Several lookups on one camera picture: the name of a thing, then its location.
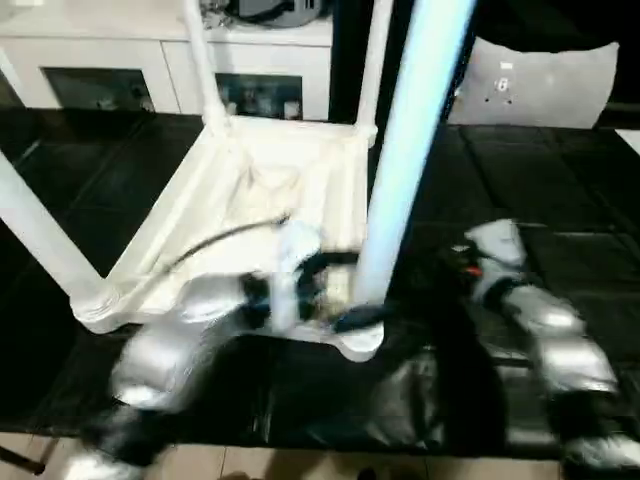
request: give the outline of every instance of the white pillow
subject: white pillow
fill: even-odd
[[[616,72],[618,44],[522,53],[477,38],[449,123],[592,128]]]

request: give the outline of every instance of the cabinet door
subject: cabinet door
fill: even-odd
[[[201,114],[202,98],[186,42],[163,42],[182,113]],[[296,45],[212,43],[222,100],[231,113],[327,120],[331,50]]]
[[[160,42],[6,38],[27,107],[179,113]]]

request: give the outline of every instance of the tile floor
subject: tile floor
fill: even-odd
[[[75,440],[0,434],[0,445],[29,458],[48,458],[39,478],[61,480]],[[560,480],[555,462],[421,458],[404,455],[180,445],[166,452],[146,480],[355,480],[371,468],[379,480]],[[0,464],[0,480],[32,475]]]

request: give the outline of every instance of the black wire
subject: black wire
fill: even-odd
[[[262,227],[280,227],[289,219],[289,215],[285,215],[281,218],[274,220],[266,220],[263,222],[250,223],[248,225],[242,225],[240,227],[232,228],[231,230],[227,230],[226,232],[219,233],[214,235],[213,237],[206,238],[201,242],[197,243],[189,250],[184,252],[178,258],[169,263],[166,267],[162,269],[162,274],[166,275],[171,273],[178,265],[187,260],[188,258],[194,256],[200,250],[203,250],[207,247],[210,247],[214,243],[219,242],[220,240],[224,240],[225,238],[233,237],[234,235],[238,235],[239,233],[246,232],[248,230],[253,230],[256,228]]]

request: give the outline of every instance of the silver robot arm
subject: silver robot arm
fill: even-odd
[[[88,429],[86,450],[68,465],[68,480],[134,480],[172,441],[175,415],[206,383],[221,348],[264,326],[251,308],[260,289],[249,277],[204,276],[187,283],[176,306],[126,344],[111,376],[116,407]]]
[[[289,223],[284,228],[288,235],[276,272],[194,278],[170,311],[129,340],[111,375],[116,405],[85,429],[86,448],[71,459],[67,480],[143,478],[175,441],[178,415],[198,397],[219,352],[234,338],[251,334],[331,343],[341,333],[382,321],[384,310],[378,307],[356,307],[319,320],[324,288],[318,274],[354,264],[357,253],[321,252],[319,238],[307,227]],[[206,240],[171,265],[212,243]]]
[[[510,220],[467,232],[458,250],[473,257],[471,299],[515,322],[548,400],[549,421],[563,449],[567,478],[640,478],[635,418],[602,349],[565,300],[532,284],[525,253]]]

